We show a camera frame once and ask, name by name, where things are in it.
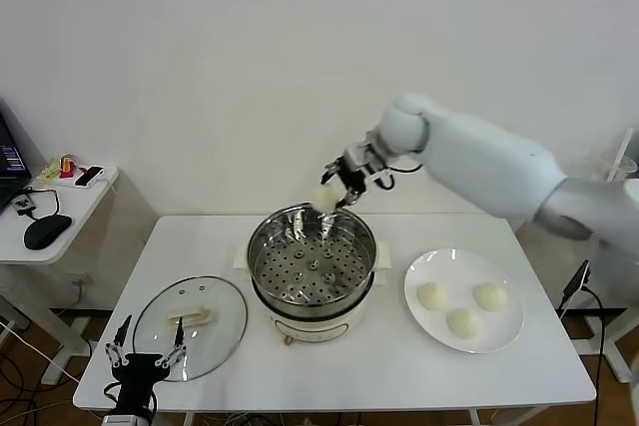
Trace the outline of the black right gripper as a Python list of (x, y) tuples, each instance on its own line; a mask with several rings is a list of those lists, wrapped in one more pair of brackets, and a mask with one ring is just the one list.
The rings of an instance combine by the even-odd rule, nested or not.
[(394, 177), (390, 165), (394, 154), (382, 140), (367, 139), (349, 145), (342, 159), (336, 159), (325, 167), (320, 183), (327, 185), (337, 177), (345, 187), (344, 194), (335, 204), (337, 209), (354, 206), (366, 193), (369, 183), (384, 191), (394, 188)]

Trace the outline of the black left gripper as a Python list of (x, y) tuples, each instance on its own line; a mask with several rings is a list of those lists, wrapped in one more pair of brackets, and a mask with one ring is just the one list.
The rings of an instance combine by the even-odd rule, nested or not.
[(124, 345), (132, 316), (128, 315), (117, 329), (114, 339), (105, 344), (113, 378), (120, 384), (118, 404), (148, 404), (154, 386), (168, 377), (186, 356), (183, 319), (177, 323), (174, 344), (164, 356), (158, 353), (124, 353)]

